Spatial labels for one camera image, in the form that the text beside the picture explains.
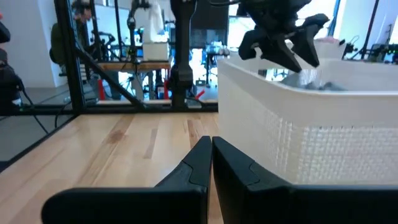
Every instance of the red object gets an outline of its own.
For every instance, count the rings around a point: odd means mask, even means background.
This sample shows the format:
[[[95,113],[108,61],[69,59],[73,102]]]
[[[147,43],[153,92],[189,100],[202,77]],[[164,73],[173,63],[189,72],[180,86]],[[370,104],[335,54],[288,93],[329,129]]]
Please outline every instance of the red object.
[[[102,80],[98,80],[98,95],[99,95],[99,100],[105,100],[105,91],[104,91],[104,85],[102,84]]]
[[[167,84],[169,84],[168,80],[164,80],[164,99],[168,100],[169,99],[169,90],[167,89]]]
[[[195,99],[196,99],[196,100],[199,100],[199,98],[200,98],[201,96],[203,96],[203,94],[205,94],[205,90],[202,90],[201,92],[199,92],[199,93],[197,94],[197,96],[195,97]]]

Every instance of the white box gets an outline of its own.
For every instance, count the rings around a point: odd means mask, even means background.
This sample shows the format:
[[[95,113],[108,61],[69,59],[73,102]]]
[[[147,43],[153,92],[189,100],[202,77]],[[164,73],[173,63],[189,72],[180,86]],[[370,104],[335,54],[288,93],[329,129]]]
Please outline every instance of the white box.
[[[218,60],[222,138],[291,183],[398,184],[397,65],[322,60],[300,74],[348,90],[338,92],[269,82],[258,69]]]
[[[168,61],[169,60],[169,43],[167,42],[151,42],[143,43],[145,61]]]

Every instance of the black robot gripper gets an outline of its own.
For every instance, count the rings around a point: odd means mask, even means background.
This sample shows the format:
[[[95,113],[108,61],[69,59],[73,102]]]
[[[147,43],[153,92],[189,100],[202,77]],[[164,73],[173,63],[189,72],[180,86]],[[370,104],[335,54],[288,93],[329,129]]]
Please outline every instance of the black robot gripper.
[[[9,42],[11,40],[11,34],[8,31],[7,27],[0,22],[0,44]]]
[[[245,33],[239,46],[239,56],[243,60],[256,57],[255,47],[262,51],[261,58],[270,60],[294,72],[302,70],[294,57],[298,55],[313,67],[319,66],[313,38],[329,21],[324,14],[306,18],[301,26],[296,26],[297,12],[311,0],[262,0],[242,1],[240,11],[247,13],[256,23],[254,30]],[[293,43],[289,49],[285,40]]]

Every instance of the desk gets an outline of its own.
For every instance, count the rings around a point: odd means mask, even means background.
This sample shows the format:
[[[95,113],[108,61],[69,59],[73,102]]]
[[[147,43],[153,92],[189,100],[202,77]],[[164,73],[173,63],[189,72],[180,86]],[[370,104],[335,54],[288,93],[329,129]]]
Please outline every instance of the desk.
[[[100,62],[98,65],[105,71],[135,71],[136,66],[133,65],[131,62]],[[171,66],[171,58],[168,62],[149,62],[149,61],[141,61],[140,64],[137,65],[138,72],[144,71],[153,71],[156,70],[156,83],[162,82],[162,75],[159,70],[165,69],[166,70],[166,77],[169,76]],[[148,73],[148,85],[149,87],[149,98],[155,98],[155,91],[154,91],[154,83],[153,83],[153,73]],[[136,97],[138,99],[144,99],[144,93],[142,92],[143,86],[141,86],[141,82],[134,79],[131,83],[131,87],[136,90]]]
[[[217,122],[216,113],[79,116],[0,174],[1,223],[41,223],[44,202],[71,187],[153,187],[203,135],[218,135]],[[214,180],[209,223],[223,223]]]
[[[136,66],[131,62],[100,62],[98,65],[103,70],[113,70],[113,71],[134,71]],[[166,69],[170,70],[172,68],[171,61],[164,62],[141,62],[137,66],[137,70],[140,71],[148,71],[148,70],[161,70]]]

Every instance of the wooden shelf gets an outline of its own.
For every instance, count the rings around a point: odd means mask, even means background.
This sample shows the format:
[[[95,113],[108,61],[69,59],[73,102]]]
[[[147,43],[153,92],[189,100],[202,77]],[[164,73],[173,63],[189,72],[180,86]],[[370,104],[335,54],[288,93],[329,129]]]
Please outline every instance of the wooden shelf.
[[[115,71],[134,71],[136,66],[131,62],[101,62],[98,65],[103,70],[115,70]],[[160,69],[171,69],[171,63],[169,62],[141,62],[137,65],[138,71],[144,70],[160,70]]]

